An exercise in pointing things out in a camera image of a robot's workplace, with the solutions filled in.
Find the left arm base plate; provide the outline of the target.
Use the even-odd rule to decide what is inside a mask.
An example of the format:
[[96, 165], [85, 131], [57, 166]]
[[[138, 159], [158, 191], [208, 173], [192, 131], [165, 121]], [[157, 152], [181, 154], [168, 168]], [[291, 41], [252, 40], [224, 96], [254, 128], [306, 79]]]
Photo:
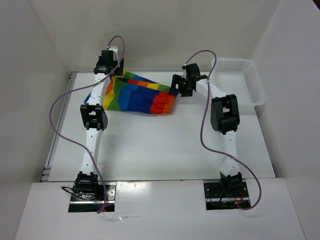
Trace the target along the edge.
[[[103, 207], [105, 191], [104, 187], [101, 184], [98, 185], [97, 194], [76, 191], [74, 186], [72, 188], [63, 186], [62, 188], [70, 194], [68, 207], [69, 213], [93, 213], [97, 212], [100, 208]], [[103, 212], [114, 212], [117, 183], [107, 182], [105, 184], [105, 188], [107, 203], [104, 207]]]

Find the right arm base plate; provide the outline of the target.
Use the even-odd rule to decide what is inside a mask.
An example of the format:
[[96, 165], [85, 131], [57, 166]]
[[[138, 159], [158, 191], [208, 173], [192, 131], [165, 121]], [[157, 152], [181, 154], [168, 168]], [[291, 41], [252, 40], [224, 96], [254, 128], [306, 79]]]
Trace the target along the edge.
[[247, 183], [242, 181], [238, 189], [223, 192], [218, 180], [207, 180], [203, 182], [205, 206], [207, 211], [211, 210], [233, 210], [238, 205], [241, 208], [251, 207]]

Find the rainbow striped shorts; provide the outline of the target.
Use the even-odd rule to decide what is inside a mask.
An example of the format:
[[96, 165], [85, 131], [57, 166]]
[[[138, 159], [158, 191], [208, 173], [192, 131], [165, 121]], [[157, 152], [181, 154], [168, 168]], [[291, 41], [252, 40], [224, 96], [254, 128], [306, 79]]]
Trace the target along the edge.
[[95, 115], [94, 110], [169, 114], [177, 96], [177, 89], [128, 71], [122, 76], [98, 73], [94, 78], [94, 88], [80, 106], [80, 112], [91, 117]]

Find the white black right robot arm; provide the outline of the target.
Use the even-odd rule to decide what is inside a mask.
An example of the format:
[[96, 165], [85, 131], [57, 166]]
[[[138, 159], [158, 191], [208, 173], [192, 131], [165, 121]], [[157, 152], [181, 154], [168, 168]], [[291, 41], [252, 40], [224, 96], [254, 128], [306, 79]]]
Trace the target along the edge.
[[172, 76], [169, 93], [179, 93], [191, 97], [198, 92], [207, 98], [205, 110], [210, 110], [210, 124], [224, 144], [223, 150], [216, 153], [224, 155], [220, 165], [219, 191], [230, 197], [242, 185], [242, 174], [237, 157], [236, 135], [240, 124], [238, 100], [234, 94], [227, 94], [215, 86], [206, 75], [200, 73], [196, 63], [183, 65], [183, 74]]

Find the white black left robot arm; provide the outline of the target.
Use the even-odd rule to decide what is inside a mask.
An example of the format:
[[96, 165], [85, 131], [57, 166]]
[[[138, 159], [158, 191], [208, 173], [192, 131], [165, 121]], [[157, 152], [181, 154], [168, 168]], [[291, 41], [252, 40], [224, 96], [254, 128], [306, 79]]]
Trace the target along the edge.
[[94, 86], [85, 104], [80, 106], [86, 141], [83, 161], [74, 183], [74, 189], [89, 200], [98, 199], [103, 191], [99, 187], [97, 164], [100, 141], [108, 125], [103, 107], [107, 87], [112, 76], [123, 72], [124, 60], [118, 57], [118, 47], [107, 46], [101, 51], [94, 73]]

